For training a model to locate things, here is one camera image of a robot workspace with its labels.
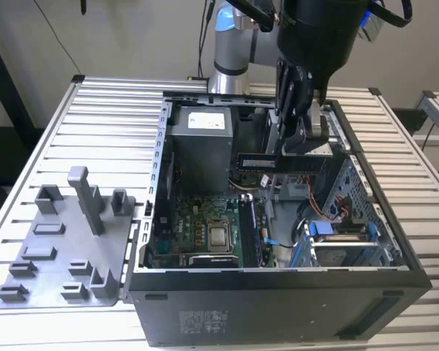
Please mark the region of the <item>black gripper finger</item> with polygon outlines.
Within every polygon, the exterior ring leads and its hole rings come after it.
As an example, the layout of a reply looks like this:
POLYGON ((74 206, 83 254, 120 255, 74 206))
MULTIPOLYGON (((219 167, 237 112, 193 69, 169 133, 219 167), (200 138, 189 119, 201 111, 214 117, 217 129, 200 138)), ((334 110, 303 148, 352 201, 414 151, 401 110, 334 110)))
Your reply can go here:
POLYGON ((277 61, 275 114, 280 120, 283 140, 290 140, 296 132, 295 110, 296 68, 284 59, 277 61))
POLYGON ((283 154, 304 154, 328 142, 329 125, 321 113, 320 93, 313 87, 312 73, 296 68, 296 132, 290 140, 282 138, 283 154))

